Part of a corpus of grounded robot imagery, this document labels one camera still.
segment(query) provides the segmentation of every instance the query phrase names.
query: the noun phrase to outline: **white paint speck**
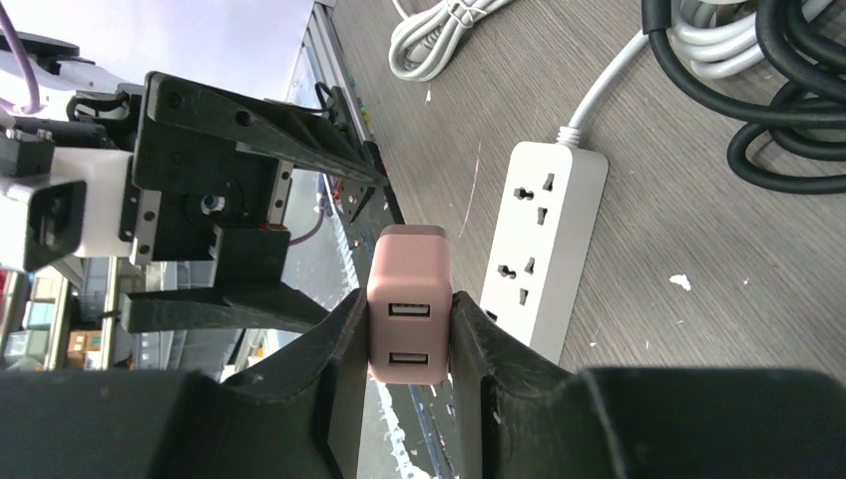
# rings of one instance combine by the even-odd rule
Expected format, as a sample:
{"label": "white paint speck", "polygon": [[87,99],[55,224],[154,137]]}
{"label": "white paint speck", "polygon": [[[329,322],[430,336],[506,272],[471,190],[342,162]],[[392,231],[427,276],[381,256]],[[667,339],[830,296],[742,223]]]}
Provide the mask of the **white paint speck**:
{"label": "white paint speck", "polygon": [[479,148],[476,150],[476,170],[473,173],[473,186],[470,187],[470,199],[467,200],[467,212],[464,213],[464,222],[461,223],[461,229],[458,231],[458,238],[464,234],[464,228],[467,226],[467,220],[470,219],[470,208],[473,207],[473,196],[476,194],[476,182],[479,179],[479,163],[482,158],[482,141],[479,140]]}
{"label": "white paint speck", "polygon": [[690,280],[687,279],[687,274],[674,274],[669,277],[669,282],[678,284],[685,291],[690,291],[692,289],[690,286]]}

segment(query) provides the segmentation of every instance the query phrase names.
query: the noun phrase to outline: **screw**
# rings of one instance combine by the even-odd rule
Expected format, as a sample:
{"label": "screw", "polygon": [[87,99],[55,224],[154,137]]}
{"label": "screw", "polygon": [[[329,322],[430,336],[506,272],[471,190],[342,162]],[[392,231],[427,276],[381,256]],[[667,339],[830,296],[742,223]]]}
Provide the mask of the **screw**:
{"label": "screw", "polygon": [[53,132],[50,130],[41,130],[35,132],[35,137],[41,140],[42,142],[50,142],[53,141]]}
{"label": "screw", "polygon": [[50,212],[53,213],[53,215],[58,215],[64,207],[65,202],[62,201],[61,198],[54,199],[53,205],[50,207]]}
{"label": "screw", "polygon": [[177,92],[171,92],[168,95],[168,106],[175,109],[182,108],[185,105],[183,96]]}

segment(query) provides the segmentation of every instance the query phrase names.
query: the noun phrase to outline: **wood grain surface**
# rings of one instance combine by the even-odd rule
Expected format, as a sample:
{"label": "wood grain surface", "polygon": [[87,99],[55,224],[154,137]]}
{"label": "wood grain surface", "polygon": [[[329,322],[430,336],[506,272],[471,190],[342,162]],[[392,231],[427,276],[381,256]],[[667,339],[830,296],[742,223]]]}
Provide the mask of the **wood grain surface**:
{"label": "wood grain surface", "polygon": [[[517,0],[420,84],[388,67],[399,22],[391,1],[339,2],[334,23],[404,215],[447,229],[457,288],[481,294],[511,150],[555,137],[639,28],[638,4]],[[825,17],[845,40],[843,3]],[[762,65],[717,88],[764,102],[783,82]],[[737,179],[724,154],[738,126],[677,90],[651,52],[595,112],[584,147],[606,154],[611,171],[562,366],[789,365],[846,380],[846,196],[775,194]],[[782,171],[819,171],[757,145]],[[691,291],[670,283],[674,274]]]}

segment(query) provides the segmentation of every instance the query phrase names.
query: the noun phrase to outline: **pink usb charger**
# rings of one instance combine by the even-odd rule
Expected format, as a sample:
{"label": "pink usb charger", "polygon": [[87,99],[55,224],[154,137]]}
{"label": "pink usb charger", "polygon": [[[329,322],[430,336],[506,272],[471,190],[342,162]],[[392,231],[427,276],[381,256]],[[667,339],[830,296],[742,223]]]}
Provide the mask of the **pink usb charger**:
{"label": "pink usb charger", "polygon": [[437,384],[447,375],[450,248],[440,227],[386,228],[367,283],[370,373],[391,384]]}

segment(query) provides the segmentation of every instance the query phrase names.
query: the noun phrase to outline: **power strip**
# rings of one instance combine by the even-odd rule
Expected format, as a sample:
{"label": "power strip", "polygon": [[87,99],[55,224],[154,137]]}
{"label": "power strip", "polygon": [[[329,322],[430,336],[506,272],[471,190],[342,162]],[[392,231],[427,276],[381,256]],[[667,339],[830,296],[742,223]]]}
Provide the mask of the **power strip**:
{"label": "power strip", "polygon": [[503,330],[558,363],[608,159],[562,145],[511,154],[480,306]]}

